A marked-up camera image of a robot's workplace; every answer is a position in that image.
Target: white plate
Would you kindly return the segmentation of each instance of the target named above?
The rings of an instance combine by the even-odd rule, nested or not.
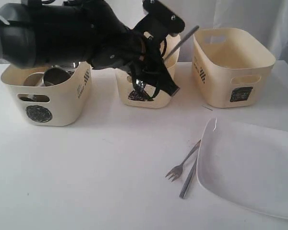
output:
[[[197,178],[223,199],[288,219],[288,132],[210,120],[199,150]]]

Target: white curtain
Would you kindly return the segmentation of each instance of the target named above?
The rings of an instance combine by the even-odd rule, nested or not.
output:
[[[6,2],[20,0],[0,0]],[[118,18],[134,27],[144,17],[142,0],[106,0]],[[195,25],[201,28],[236,27],[248,31],[288,63],[288,0],[161,0],[186,22],[182,35]],[[181,49],[180,61],[192,59],[192,40]]]

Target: circular sticker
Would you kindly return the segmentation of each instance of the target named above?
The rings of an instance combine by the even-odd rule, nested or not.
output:
[[[31,105],[25,110],[27,112],[27,116],[35,122],[46,123],[52,120],[51,112],[42,106]]]

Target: tabletop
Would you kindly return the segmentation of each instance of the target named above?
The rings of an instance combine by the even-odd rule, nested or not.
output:
[[[7,65],[0,65],[0,75]],[[181,87],[163,109],[123,105],[114,71],[92,72],[80,118],[66,127],[26,123],[0,82],[0,230],[282,229],[288,221],[253,213],[202,188],[181,187],[194,161],[171,183],[213,117],[288,131],[288,65],[278,61],[253,106],[207,105],[179,63]]]

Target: fork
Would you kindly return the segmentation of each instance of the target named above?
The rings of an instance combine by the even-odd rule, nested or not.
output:
[[[181,175],[182,175],[182,171],[183,171],[183,165],[184,163],[187,161],[187,159],[197,150],[199,149],[201,144],[201,140],[199,140],[199,142],[196,143],[196,145],[191,149],[191,151],[189,152],[189,154],[187,155],[187,157],[183,160],[183,162],[180,165],[175,166],[174,168],[172,168],[171,171],[168,172],[168,174],[165,177],[170,176],[168,179],[170,180],[171,178],[173,178],[172,182],[177,180]]]

